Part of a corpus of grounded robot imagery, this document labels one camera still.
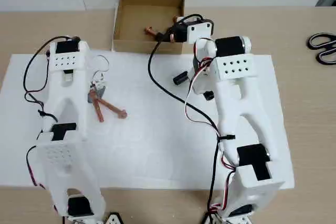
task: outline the cable tie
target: cable tie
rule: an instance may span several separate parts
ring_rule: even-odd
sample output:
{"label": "cable tie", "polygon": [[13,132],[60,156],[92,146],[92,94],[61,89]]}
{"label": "cable tie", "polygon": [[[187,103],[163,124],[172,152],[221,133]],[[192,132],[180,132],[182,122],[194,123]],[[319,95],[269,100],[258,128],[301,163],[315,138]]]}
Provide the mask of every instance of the cable tie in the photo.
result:
{"label": "cable tie", "polygon": [[46,113],[43,110],[38,110],[38,113],[40,114],[41,117],[49,116],[53,118],[56,122],[58,122],[57,118],[53,114]]}
{"label": "cable tie", "polygon": [[226,136],[218,136],[217,140],[231,140],[231,139],[236,139],[236,135],[226,135]]}

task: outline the perforated plate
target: perforated plate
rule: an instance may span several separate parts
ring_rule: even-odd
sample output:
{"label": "perforated plate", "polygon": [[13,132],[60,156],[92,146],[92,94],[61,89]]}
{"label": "perforated plate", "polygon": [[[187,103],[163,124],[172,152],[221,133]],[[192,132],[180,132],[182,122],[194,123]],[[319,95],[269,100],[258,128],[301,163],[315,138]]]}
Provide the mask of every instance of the perforated plate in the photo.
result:
{"label": "perforated plate", "polygon": [[219,57],[215,61],[215,74],[221,81],[256,75],[252,54]]}

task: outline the wire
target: wire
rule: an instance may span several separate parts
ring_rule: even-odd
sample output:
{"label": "wire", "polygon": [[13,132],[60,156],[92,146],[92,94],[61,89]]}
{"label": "wire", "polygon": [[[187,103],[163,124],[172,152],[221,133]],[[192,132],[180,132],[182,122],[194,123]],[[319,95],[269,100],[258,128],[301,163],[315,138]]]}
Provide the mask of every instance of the wire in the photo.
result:
{"label": "wire", "polygon": [[[185,21],[186,19],[189,19],[191,17],[194,17],[194,16],[197,16],[197,17],[200,17],[201,19],[203,19],[203,17],[199,14],[191,14],[191,15],[188,15],[186,17],[184,17],[183,19],[181,19],[179,22],[175,23],[176,24],[179,24],[183,21]],[[173,93],[169,92],[166,88],[164,88],[163,86],[161,86],[153,77],[153,74],[152,74],[152,71],[151,71],[151,63],[152,63],[152,59],[154,57],[154,54],[155,52],[157,51],[158,47],[160,46],[161,42],[163,41],[164,38],[167,37],[167,35],[171,32],[172,28],[168,29],[167,32],[162,36],[162,38],[157,42],[157,44],[155,45],[154,49],[152,50],[151,52],[151,55],[148,59],[148,74],[149,74],[149,77],[151,78],[151,80],[154,82],[154,84],[156,86],[158,86],[162,91],[164,91],[166,94],[168,94],[169,96],[171,96],[172,98],[184,103],[185,101],[183,99],[181,99],[180,97],[174,95]],[[209,123],[214,127],[214,128],[217,128],[216,124],[214,123],[214,121],[206,114],[204,113],[202,110],[198,109],[197,107],[191,105],[190,103],[187,103],[187,106],[190,107],[191,109],[195,110],[197,113],[201,114],[202,116],[204,116],[208,121]]]}
{"label": "wire", "polygon": [[49,116],[51,118],[53,118],[56,122],[58,122],[57,118],[53,115],[53,114],[49,114],[49,113],[46,113],[44,111],[44,103],[42,101],[39,101],[37,100],[31,93],[35,93],[35,92],[40,92],[42,91],[46,85],[47,85],[47,82],[48,82],[48,73],[49,73],[49,56],[47,56],[47,74],[46,74],[46,80],[45,80],[45,83],[44,85],[42,86],[42,88],[40,89],[36,89],[36,90],[28,90],[27,87],[26,87],[26,79],[27,79],[27,74],[28,74],[28,70],[29,70],[29,67],[30,65],[32,64],[32,62],[34,61],[34,59],[36,58],[36,56],[52,41],[56,40],[56,39],[71,39],[70,37],[68,36],[57,36],[57,37],[54,37],[54,38],[51,38],[50,40],[48,40],[47,42],[45,42],[35,53],[34,55],[31,57],[31,59],[29,60],[28,64],[27,64],[27,67],[26,67],[26,70],[25,70],[25,73],[23,75],[23,88],[25,90],[25,95],[24,95],[24,98],[27,102],[31,102],[31,103],[36,103],[36,104],[39,104],[41,106],[41,110],[38,110],[39,114],[41,116]]}
{"label": "wire", "polygon": [[[161,86],[153,77],[152,71],[151,71],[151,63],[152,63],[152,59],[154,57],[155,52],[157,51],[158,47],[160,46],[161,42],[169,35],[169,33],[172,31],[172,29],[177,25],[182,23],[183,21],[191,18],[191,17],[199,17],[200,19],[203,19],[203,17],[199,14],[191,14],[188,15],[186,17],[184,17],[183,19],[181,19],[179,22],[175,23],[173,27],[167,29],[166,33],[162,36],[162,38],[157,42],[157,44],[155,45],[155,47],[153,48],[151,55],[148,59],[148,75],[151,78],[151,80],[154,82],[154,84],[156,86],[158,86],[162,91],[164,91],[166,94],[170,95],[172,98],[185,103],[185,101],[183,99],[181,99],[180,97],[174,95],[173,93],[169,92],[166,88],[164,88],[163,86]],[[191,105],[190,103],[186,103],[186,105],[195,110],[197,113],[201,114],[202,116],[204,116],[209,123],[213,126],[213,128],[217,129],[218,128],[216,126],[216,124],[214,123],[214,121],[206,114],[204,113],[202,110],[198,109],[197,107]],[[209,198],[208,198],[208,202],[207,202],[207,210],[210,210],[210,203],[212,200],[212,194],[213,194],[213,190],[214,190],[214,184],[215,184],[215,179],[216,179],[216,161],[217,161],[217,156],[218,156],[218,144],[219,144],[219,140],[217,139],[217,143],[216,143],[216,149],[215,149],[215,154],[214,154],[214,161],[213,161],[213,172],[212,172],[212,179],[211,179],[211,186],[210,186],[210,192],[209,192]]]}
{"label": "wire", "polygon": [[109,71],[109,69],[110,69],[110,62],[109,62],[109,60],[108,60],[104,55],[97,55],[96,57],[102,57],[102,58],[105,59],[105,61],[107,62],[107,69],[106,69],[106,70],[96,70],[96,71],[93,73],[93,75],[92,75],[91,82],[93,82],[94,77],[96,76],[97,73],[99,73],[99,72],[104,73],[104,72]]}
{"label": "wire", "polygon": [[[36,140],[38,140],[38,138],[40,137],[40,134],[42,133],[42,131],[40,131],[36,137]],[[42,187],[43,189],[46,189],[44,187],[44,185],[42,184],[38,184],[36,183],[36,180],[35,180],[35,177],[34,177],[34,173],[33,173],[33,170],[32,170],[32,167],[30,166],[30,163],[29,163],[29,153],[36,148],[36,145],[33,145],[31,148],[29,148],[29,150],[27,151],[26,153],[26,163],[27,163],[27,168],[28,168],[28,171],[29,171],[29,175],[30,175],[30,178],[32,179],[32,182],[34,184],[34,186],[40,186]]]}
{"label": "wire", "polygon": [[227,164],[224,160],[224,152],[222,152],[222,156],[221,156],[221,159],[220,159],[222,165],[224,165],[226,168],[230,169],[230,170],[235,170],[236,167],[231,165],[231,164]]}
{"label": "wire", "polygon": [[217,204],[214,204],[214,205],[212,205],[212,207],[211,207],[211,211],[212,211],[212,210],[224,210],[224,209],[226,208],[226,206],[227,206],[227,198],[228,198],[228,193],[229,193],[229,180],[230,180],[231,175],[232,175],[233,173],[235,173],[235,172],[236,172],[236,170],[231,171],[231,172],[227,175],[227,177],[226,177],[225,188],[224,188],[224,195],[223,195],[223,203],[222,203],[221,208],[220,208],[220,209],[217,208],[218,205],[217,205]]}
{"label": "wire", "polygon": [[192,88],[193,88],[193,85],[194,85],[194,82],[196,81],[197,77],[201,75],[201,73],[203,72],[203,70],[205,70],[209,65],[205,64],[204,66],[200,67],[194,74],[194,76],[192,77],[192,79],[190,80],[190,85],[189,85],[189,89],[188,89],[188,93],[187,93],[187,96],[185,98],[185,101],[184,101],[184,114],[185,116],[187,117],[188,120],[190,120],[191,122],[194,122],[194,123],[205,123],[207,125],[209,125],[211,128],[213,128],[215,131],[216,131],[216,134],[217,136],[220,135],[219,131],[217,128],[214,128],[210,123],[208,122],[204,122],[204,121],[196,121],[196,120],[193,120],[189,117],[188,113],[187,113],[187,100],[191,94],[191,91],[192,91]]}

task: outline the black cable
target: black cable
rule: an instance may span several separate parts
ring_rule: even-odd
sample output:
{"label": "black cable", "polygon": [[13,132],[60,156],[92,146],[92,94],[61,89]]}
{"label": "black cable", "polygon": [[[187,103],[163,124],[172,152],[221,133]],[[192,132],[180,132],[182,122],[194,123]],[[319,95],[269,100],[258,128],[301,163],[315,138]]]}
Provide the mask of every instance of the black cable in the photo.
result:
{"label": "black cable", "polygon": [[[179,22],[175,23],[175,25],[178,24],[178,23],[181,23],[181,22],[185,21],[188,18],[195,17],[195,16],[196,17],[200,17],[201,19],[203,19],[203,17],[200,14],[191,14],[191,15],[188,15],[188,16],[184,17]],[[152,63],[153,56],[154,56],[155,52],[157,51],[158,47],[160,46],[161,42],[167,37],[167,35],[169,35],[169,32],[171,32],[171,30],[173,29],[173,27],[171,29],[167,30],[167,32],[162,36],[162,38],[157,42],[157,44],[155,45],[154,49],[152,50],[151,55],[150,55],[150,57],[148,59],[148,74],[149,74],[149,77],[151,78],[151,80],[154,82],[154,84],[157,85],[162,91],[164,91],[166,94],[170,95],[171,97],[175,98],[176,100],[184,103],[185,101],[182,98],[174,95],[173,93],[171,93],[167,89],[165,89],[163,86],[161,86],[154,79],[152,71],[151,71],[151,63]],[[197,113],[201,114],[202,116],[204,116],[209,121],[209,123],[212,125],[212,127],[214,127],[215,129],[217,129],[217,126],[214,123],[214,121],[206,113],[204,113],[202,110],[198,109],[197,107],[193,106],[190,103],[187,103],[187,106],[190,107],[191,109],[195,110]]]}
{"label": "black cable", "polygon": [[220,142],[220,140],[217,139],[216,149],[215,149],[215,154],[214,154],[213,167],[212,167],[212,177],[211,177],[209,197],[208,197],[208,202],[206,204],[206,208],[207,208],[208,211],[210,211],[210,204],[211,204],[212,194],[214,192],[214,185],[215,185],[215,180],[216,180],[216,168],[217,168],[217,157],[218,157],[218,151],[219,151],[219,147],[218,147],[219,142]]}
{"label": "black cable", "polygon": [[[31,102],[31,103],[36,103],[36,104],[39,104],[41,106],[41,110],[38,110],[40,116],[50,116],[52,117],[56,122],[58,122],[57,118],[53,115],[53,114],[49,114],[49,113],[46,113],[44,111],[44,104],[42,101],[39,101],[37,100],[31,93],[34,93],[34,92],[40,92],[42,91],[46,85],[47,85],[47,82],[48,82],[48,73],[49,73],[49,57],[47,57],[47,74],[46,74],[46,80],[45,80],[45,83],[44,85],[42,86],[42,88],[40,89],[36,89],[36,90],[28,90],[27,87],[26,87],[26,79],[27,79],[27,74],[28,74],[28,70],[29,70],[29,67],[30,65],[32,64],[32,62],[34,61],[34,59],[36,58],[36,56],[52,41],[56,40],[56,39],[71,39],[70,37],[68,36],[57,36],[57,37],[54,37],[54,38],[51,38],[50,40],[48,40],[47,42],[45,42],[35,53],[34,55],[31,57],[30,61],[28,62],[28,65],[26,67],[26,70],[25,70],[25,73],[24,73],[24,76],[23,76],[23,88],[24,90],[26,91],[25,95],[24,95],[24,98],[27,102]],[[30,98],[32,98],[33,100],[29,100],[27,99],[27,95],[30,96]]]}
{"label": "black cable", "polygon": [[[153,59],[153,56],[155,54],[155,52],[157,51],[158,47],[160,46],[161,42],[169,35],[169,33],[172,31],[172,29],[174,28],[174,26],[176,24],[179,24],[183,21],[185,21],[186,19],[188,18],[191,18],[191,17],[199,17],[200,19],[203,19],[203,17],[199,14],[191,14],[191,15],[188,15],[186,17],[184,17],[183,19],[181,19],[179,22],[175,23],[170,29],[168,29],[166,31],[166,33],[162,36],[162,38],[157,42],[157,44],[155,45],[155,47],[153,48],[152,52],[151,52],[151,55],[148,59],[148,74],[149,74],[149,77],[151,78],[151,80],[154,82],[154,84],[156,86],[158,86],[162,91],[164,91],[166,94],[170,95],[171,97],[175,98],[176,100],[184,103],[185,101],[183,99],[181,99],[180,97],[174,95],[173,93],[169,92],[167,89],[165,89],[163,86],[161,86],[153,77],[152,75],[152,72],[151,72],[151,63],[152,63],[152,59]],[[206,114],[204,113],[202,110],[198,109],[197,107],[191,105],[190,103],[187,103],[186,104],[189,108],[193,109],[194,111],[196,111],[197,113],[201,114],[202,116],[204,116],[208,121],[209,123],[212,125],[213,128],[217,129],[218,131],[218,128],[217,128],[217,125],[214,123],[214,121]],[[211,203],[211,200],[212,200],[212,194],[213,194],[213,190],[214,190],[214,184],[215,184],[215,179],[216,179],[216,161],[217,161],[217,156],[218,156],[218,144],[219,144],[219,140],[217,140],[217,144],[216,144],[216,149],[215,149],[215,155],[214,155],[214,161],[213,161],[213,172],[212,172],[212,179],[211,179],[211,186],[210,186],[210,192],[209,192],[209,198],[208,198],[208,202],[207,202],[207,210],[209,211],[210,210],[210,203]]]}

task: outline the wooden tabletop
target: wooden tabletop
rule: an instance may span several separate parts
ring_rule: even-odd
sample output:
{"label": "wooden tabletop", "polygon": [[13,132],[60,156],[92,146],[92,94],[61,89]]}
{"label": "wooden tabletop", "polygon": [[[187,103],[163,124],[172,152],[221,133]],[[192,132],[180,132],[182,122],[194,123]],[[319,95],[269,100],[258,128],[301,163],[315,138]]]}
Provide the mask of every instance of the wooden tabletop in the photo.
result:
{"label": "wooden tabletop", "polygon": [[[333,223],[336,69],[318,64],[316,52],[305,42],[314,33],[336,33],[336,8],[228,7],[186,12],[212,19],[214,38],[246,35],[252,53],[273,58],[296,186],[280,191],[252,217],[254,223]],[[109,50],[113,16],[114,10],[0,13],[1,82],[11,54],[32,54],[53,36],[77,35],[91,48]],[[105,189],[103,195],[107,211],[118,211],[125,224],[199,223],[207,200],[207,191]],[[0,199],[0,223],[61,222],[44,190],[1,188]]]}

